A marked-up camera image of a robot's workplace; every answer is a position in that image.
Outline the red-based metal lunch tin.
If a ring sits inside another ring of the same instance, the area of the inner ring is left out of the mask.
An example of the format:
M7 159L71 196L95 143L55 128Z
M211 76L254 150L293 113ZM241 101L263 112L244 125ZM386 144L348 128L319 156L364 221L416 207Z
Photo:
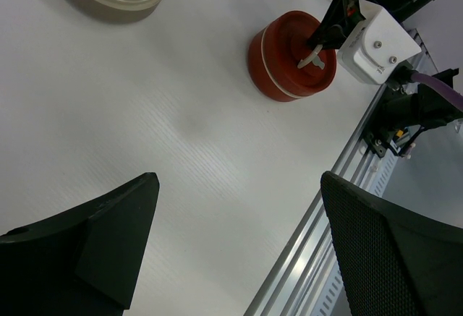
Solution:
M274 101L290 102L304 98L285 90L268 71L263 51L266 31L265 27L251 40L247 52L247 68L254 85L262 94Z

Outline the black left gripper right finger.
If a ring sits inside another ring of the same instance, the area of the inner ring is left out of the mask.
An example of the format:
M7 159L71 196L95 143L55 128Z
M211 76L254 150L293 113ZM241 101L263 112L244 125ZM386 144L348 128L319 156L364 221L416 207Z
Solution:
M323 206L352 315L461 315L462 229L327 171Z

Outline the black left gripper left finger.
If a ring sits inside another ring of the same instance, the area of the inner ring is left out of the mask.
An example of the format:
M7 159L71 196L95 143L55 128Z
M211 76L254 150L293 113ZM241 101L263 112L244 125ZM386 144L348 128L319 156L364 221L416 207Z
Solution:
M160 184L144 173L1 235L2 315L123 315L131 307Z

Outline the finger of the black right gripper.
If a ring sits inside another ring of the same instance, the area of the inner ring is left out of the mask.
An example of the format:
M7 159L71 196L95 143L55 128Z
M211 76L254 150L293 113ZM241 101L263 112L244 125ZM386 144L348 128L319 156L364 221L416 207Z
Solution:
M340 49L361 21L359 0L333 0L306 44L310 48L322 45L325 50Z

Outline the red round lid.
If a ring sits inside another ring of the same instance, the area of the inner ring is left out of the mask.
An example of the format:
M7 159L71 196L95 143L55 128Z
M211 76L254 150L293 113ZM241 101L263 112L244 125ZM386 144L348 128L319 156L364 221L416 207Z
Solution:
M272 22L263 37L263 54L271 75L285 91L299 97L325 90L336 74L336 53L322 50L318 53L324 67L312 63L299 68L298 64L312 51L307 41L320 22L312 15L290 11Z

